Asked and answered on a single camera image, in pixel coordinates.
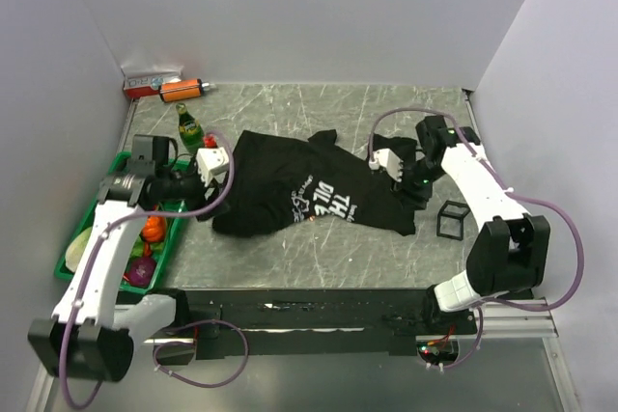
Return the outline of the black printed t-shirt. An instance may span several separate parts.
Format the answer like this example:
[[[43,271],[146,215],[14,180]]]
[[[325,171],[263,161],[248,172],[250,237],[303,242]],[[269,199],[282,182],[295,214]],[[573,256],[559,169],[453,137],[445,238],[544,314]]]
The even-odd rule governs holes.
[[[414,210],[392,190],[391,177],[336,140],[334,129],[306,141],[243,131],[233,151],[228,209],[213,218],[213,230],[248,238],[332,215],[403,236],[416,233]]]

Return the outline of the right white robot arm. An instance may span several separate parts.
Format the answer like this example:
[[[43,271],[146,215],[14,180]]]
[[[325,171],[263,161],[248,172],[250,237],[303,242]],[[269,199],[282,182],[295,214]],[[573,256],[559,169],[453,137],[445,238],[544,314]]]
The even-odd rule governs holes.
[[[485,151],[473,129],[465,127],[458,134],[443,117],[429,116],[416,125],[416,132],[423,157],[403,162],[395,188],[423,208],[433,183],[446,175],[456,183],[478,228],[465,269],[436,285],[430,291],[432,303],[421,312],[424,326],[439,334],[454,324],[457,311],[485,297],[541,284],[550,225],[507,196],[482,164]]]

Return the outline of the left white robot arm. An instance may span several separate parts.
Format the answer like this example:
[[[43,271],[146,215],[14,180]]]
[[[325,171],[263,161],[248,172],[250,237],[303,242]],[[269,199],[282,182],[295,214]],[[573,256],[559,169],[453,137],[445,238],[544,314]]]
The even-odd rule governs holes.
[[[121,314],[115,310],[131,250],[148,218],[204,218],[220,203],[206,193],[228,170],[228,149],[201,148],[186,170],[175,171],[171,142],[135,136],[126,162],[102,180],[92,231],[70,285],[50,318],[34,320],[28,331],[50,375],[118,382],[146,339],[162,330],[178,337],[190,327],[187,298],[178,289],[157,290]]]

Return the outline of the green plastic tray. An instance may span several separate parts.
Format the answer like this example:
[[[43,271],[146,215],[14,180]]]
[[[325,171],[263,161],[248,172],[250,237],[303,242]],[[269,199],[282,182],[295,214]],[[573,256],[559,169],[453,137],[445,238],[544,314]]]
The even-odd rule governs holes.
[[[88,206],[86,212],[83,214],[78,225],[76,226],[72,234],[71,241],[76,238],[76,236],[84,229],[88,227],[93,227],[96,206],[97,199],[93,199],[91,201],[91,204]],[[128,263],[126,265],[126,270],[120,284],[121,291],[143,295],[146,294],[149,290],[152,290],[159,286],[162,276],[164,274],[165,267],[174,256],[174,247],[178,242],[179,237],[182,235],[182,228],[184,223],[184,220],[181,218],[174,217],[165,219],[167,222],[167,234],[163,242],[149,243],[142,239],[141,234],[138,235],[138,238],[136,239],[134,246],[131,249]],[[58,279],[70,281],[74,274],[68,272],[65,267],[65,253],[58,259],[55,265],[54,275]],[[139,288],[132,286],[127,281],[126,275],[132,262],[144,256],[152,257],[156,261],[156,269],[154,271],[154,276],[151,279],[150,284],[147,287]]]

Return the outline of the orange fruit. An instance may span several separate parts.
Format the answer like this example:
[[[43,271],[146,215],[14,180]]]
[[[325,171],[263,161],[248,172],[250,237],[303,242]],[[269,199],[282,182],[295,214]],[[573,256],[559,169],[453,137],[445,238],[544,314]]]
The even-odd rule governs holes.
[[[149,243],[160,243],[165,240],[167,222],[161,216],[149,216],[141,231],[142,239]]]

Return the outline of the green glass bottle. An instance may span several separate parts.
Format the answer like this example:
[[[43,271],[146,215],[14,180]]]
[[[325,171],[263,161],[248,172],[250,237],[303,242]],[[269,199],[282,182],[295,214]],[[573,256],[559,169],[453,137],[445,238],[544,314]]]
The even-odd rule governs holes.
[[[184,147],[190,154],[204,146],[204,131],[199,122],[189,113],[184,103],[175,105],[179,122],[178,130]]]

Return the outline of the purple red onion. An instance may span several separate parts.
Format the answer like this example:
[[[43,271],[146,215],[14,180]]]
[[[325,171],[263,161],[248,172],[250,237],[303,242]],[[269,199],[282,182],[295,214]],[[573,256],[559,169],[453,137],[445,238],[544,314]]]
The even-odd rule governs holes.
[[[127,281],[135,287],[147,287],[154,276],[156,261],[149,256],[144,256],[132,262],[126,275]]]

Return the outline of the orange cylinder tool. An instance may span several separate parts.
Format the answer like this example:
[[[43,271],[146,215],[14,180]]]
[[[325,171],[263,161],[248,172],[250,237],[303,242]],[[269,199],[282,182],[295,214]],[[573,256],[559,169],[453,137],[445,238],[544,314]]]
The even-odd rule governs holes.
[[[216,86],[202,79],[188,79],[178,82],[167,82],[160,86],[158,95],[165,103],[177,102],[204,96],[216,89]]]

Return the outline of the red white cardboard box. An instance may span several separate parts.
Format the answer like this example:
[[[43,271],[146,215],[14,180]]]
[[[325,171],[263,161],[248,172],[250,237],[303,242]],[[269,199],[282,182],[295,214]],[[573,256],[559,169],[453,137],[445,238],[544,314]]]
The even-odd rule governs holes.
[[[178,82],[182,79],[181,69],[156,69],[149,71],[131,71],[125,74],[123,93],[128,99],[144,96],[156,96],[165,83]]]

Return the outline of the lettuce head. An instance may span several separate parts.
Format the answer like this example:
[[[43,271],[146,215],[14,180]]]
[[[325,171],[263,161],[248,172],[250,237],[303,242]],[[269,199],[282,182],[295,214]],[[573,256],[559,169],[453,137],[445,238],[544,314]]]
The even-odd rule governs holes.
[[[83,256],[89,257],[92,248],[90,245],[92,233],[93,227],[84,229],[68,246],[65,253],[65,267],[71,274],[76,272]]]

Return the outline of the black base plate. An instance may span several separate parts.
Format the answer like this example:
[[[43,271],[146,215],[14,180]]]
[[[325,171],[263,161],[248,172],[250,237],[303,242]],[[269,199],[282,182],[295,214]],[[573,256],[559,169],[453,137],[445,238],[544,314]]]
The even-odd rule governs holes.
[[[425,289],[195,288],[184,294],[185,314],[155,336],[195,341],[200,360],[244,353],[414,356],[421,338],[477,332],[470,311],[443,314]]]

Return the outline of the aluminium rail frame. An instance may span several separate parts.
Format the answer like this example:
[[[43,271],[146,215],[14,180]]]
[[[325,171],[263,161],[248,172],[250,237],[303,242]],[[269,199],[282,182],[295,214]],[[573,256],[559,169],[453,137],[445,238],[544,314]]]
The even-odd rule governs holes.
[[[553,337],[555,327],[548,312],[524,314],[502,302],[474,310],[447,313],[430,321],[407,302],[402,307],[380,299],[377,302],[309,302],[273,300],[257,303],[216,302],[182,304],[169,296],[145,296],[136,304],[107,304],[97,309],[85,302],[77,315],[83,324],[92,319],[113,330],[127,329],[145,343],[187,342],[214,337],[221,327],[237,326],[248,334],[369,333],[387,330],[394,334],[428,339],[431,336],[467,337],[487,334],[494,338]]]

